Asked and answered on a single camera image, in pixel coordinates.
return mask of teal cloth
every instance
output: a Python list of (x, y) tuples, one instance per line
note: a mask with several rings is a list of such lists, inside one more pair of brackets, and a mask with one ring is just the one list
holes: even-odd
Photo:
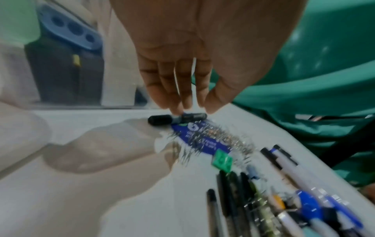
[[(233, 102), (282, 127), (319, 156), (370, 120), (312, 122), (296, 114), (375, 114), (373, 12), (375, 0), (310, 0), (269, 73)], [(210, 89), (218, 79), (213, 71)], [(365, 185), (375, 181), (374, 158), (372, 151), (364, 152), (334, 169), (347, 181)]]

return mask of hole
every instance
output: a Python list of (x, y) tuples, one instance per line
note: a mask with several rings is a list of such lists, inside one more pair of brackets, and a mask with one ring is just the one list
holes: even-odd
[(64, 22), (63, 20), (61, 20), (59, 17), (57, 16), (53, 16), (52, 17), (52, 22), (56, 25), (56, 26), (59, 26), (59, 27), (63, 27), (64, 26)]
[(94, 43), (94, 41), (95, 41), (94, 37), (92, 35), (89, 35), (89, 34), (86, 35), (86, 40), (90, 43)]
[(68, 29), (70, 32), (72, 32), (74, 35), (81, 36), (83, 34), (83, 28), (82, 26), (78, 25), (75, 22), (69, 22), (68, 23)]

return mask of pile of stationery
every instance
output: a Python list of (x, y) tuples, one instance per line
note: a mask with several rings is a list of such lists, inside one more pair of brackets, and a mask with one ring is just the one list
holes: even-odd
[[(263, 148), (261, 153), (291, 179), (297, 191), (285, 196), (273, 187), (262, 190), (264, 187), (259, 185), (253, 166), (238, 176), (229, 172), (230, 168), (216, 165), (221, 169), (218, 191), (228, 236), (371, 236), (332, 188), (280, 146), (275, 145), (271, 150)], [(211, 236), (227, 236), (221, 225), (215, 191), (210, 189), (207, 195)]]

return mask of gray pen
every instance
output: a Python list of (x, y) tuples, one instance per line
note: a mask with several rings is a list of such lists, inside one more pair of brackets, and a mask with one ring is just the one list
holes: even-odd
[(207, 196), (209, 201), (211, 224), (213, 225), (211, 226), (211, 235), (212, 237), (224, 237), (215, 191), (213, 189), (209, 189), (207, 191)]

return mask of finger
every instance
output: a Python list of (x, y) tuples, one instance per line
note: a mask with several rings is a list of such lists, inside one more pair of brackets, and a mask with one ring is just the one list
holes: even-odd
[(137, 54), (138, 66), (150, 97), (162, 109), (169, 108), (168, 94), (161, 83), (157, 62)]
[(215, 87), (208, 93), (204, 102), (204, 107), (208, 114), (213, 114), (221, 107), (232, 102), (232, 100), (245, 87), (233, 87), (227, 84), (227, 81), (222, 77), (219, 78)]
[(212, 63), (210, 60), (196, 60), (195, 65), (195, 86), (196, 99), (199, 107), (204, 106), (204, 101), (209, 91)]
[(166, 93), (168, 94), (169, 100), (169, 109), (172, 114), (182, 114), (184, 108), (182, 107), (180, 95), (177, 90), (175, 82), (174, 62), (158, 62), (159, 76), (162, 85), (165, 88)]
[(184, 109), (189, 109), (193, 105), (193, 93), (191, 91), (191, 67), (192, 59), (182, 59), (176, 63), (176, 78), (179, 86), (180, 97)]

